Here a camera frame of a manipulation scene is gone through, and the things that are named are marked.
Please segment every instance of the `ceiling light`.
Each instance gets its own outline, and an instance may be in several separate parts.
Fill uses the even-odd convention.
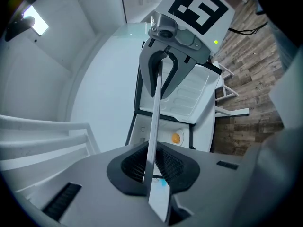
[[[24,13],[23,17],[32,16],[35,19],[35,23],[32,28],[39,34],[42,35],[47,29],[48,25],[44,22],[41,16],[37,13],[33,6],[30,6]]]

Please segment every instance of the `orange object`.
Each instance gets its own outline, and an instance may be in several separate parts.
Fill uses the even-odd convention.
[[[179,144],[180,143],[180,136],[177,133],[172,135],[172,142]]]

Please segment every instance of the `black mesh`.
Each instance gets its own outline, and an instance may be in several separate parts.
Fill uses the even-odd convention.
[[[142,183],[146,166],[148,146],[140,149],[125,158],[121,163],[121,169],[128,177]]]
[[[217,165],[219,166],[224,166],[226,168],[232,169],[232,170],[237,170],[238,169],[238,164],[226,162],[226,161],[218,161]]]
[[[54,199],[43,209],[43,213],[52,219],[59,221],[63,213],[67,210],[70,203],[76,197],[81,186],[74,183],[68,183],[54,197]]]
[[[156,152],[156,165],[168,185],[179,177],[184,170],[184,163],[182,160],[159,147],[157,147]]]

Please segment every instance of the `metal rod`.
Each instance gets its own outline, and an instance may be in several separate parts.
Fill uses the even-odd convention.
[[[158,137],[158,126],[160,116],[160,101],[161,101],[161,88],[162,88],[162,67],[163,62],[160,62],[159,73],[157,77],[157,87],[154,97],[152,118],[151,118],[151,133],[148,143],[148,151],[145,166],[144,185],[147,189],[147,198],[149,199],[151,187],[152,187],[152,174],[156,158],[157,150],[157,137]]]

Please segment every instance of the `white wall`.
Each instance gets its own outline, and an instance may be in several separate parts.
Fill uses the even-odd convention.
[[[128,23],[142,22],[162,0],[123,0]]]
[[[96,38],[88,41],[78,52],[77,56],[75,56],[72,63],[72,77],[62,88],[59,99],[58,121],[70,121],[71,111],[82,79],[92,60],[109,37],[110,35],[108,34],[97,35]]]
[[[134,114],[139,55],[147,38],[145,24],[119,29],[99,50],[77,92],[71,122],[89,122],[101,152],[125,145]]]
[[[122,0],[78,0],[95,33],[112,34],[125,23]]]
[[[78,0],[37,0],[33,7],[49,28],[39,37],[29,33],[31,41],[50,57],[71,69],[74,56],[81,47],[95,37]]]
[[[1,39],[0,114],[57,121],[63,88],[79,69],[75,58],[97,36],[78,0],[33,6],[49,28],[42,36],[29,29],[9,42]]]
[[[0,114],[57,119],[61,88],[70,72],[22,33],[0,48]]]

